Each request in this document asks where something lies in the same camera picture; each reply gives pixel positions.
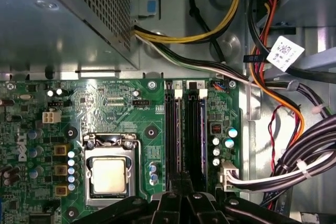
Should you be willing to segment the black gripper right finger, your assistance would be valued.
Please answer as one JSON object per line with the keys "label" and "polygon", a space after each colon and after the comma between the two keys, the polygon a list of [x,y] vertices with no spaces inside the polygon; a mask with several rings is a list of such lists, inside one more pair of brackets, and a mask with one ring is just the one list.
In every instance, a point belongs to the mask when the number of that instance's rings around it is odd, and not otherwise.
{"label": "black gripper right finger", "polygon": [[185,172],[186,200],[196,223],[299,223],[253,202],[227,197],[218,203],[196,191],[189,172]]}

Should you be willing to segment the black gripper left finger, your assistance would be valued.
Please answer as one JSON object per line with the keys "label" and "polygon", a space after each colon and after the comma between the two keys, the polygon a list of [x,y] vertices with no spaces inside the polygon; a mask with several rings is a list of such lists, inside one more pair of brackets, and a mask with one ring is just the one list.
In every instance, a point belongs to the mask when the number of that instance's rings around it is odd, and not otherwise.
{"label": "black gripper left finger", "polygon": [[147,201],[130,196],[73,223],[179,223],[186,172],[175,173],[169,180],[169,190]]}

